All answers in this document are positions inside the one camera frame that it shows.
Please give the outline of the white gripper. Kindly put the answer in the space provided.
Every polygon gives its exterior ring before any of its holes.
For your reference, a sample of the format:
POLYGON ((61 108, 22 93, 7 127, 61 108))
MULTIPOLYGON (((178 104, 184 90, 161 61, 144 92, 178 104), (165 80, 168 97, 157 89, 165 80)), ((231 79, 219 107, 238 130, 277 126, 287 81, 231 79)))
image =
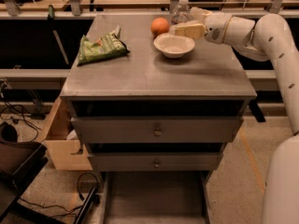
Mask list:
POLYGON ((179 24, 175 27, 174 35, 185 36, 192 39, 205 37, 206 41, 214 44, 232 44, 227 36, 227 30, 232 15, 222 12, 211 14, 211 11, 200 7, 192 7, 190 14, 200 23, 179 24))

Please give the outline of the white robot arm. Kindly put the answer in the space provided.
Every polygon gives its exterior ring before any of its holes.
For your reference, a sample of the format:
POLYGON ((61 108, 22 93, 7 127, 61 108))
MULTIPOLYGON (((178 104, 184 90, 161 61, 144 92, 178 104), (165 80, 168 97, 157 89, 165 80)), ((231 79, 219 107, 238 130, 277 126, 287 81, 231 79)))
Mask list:
POLYGON ((225 44, 254 61, 270 61, 293 136, 275 150, 267 171, 261 224, 299 224, 299 51, 286 20, 257 21, 199 8, 199 18, 174 24, 173 35, 225 44))

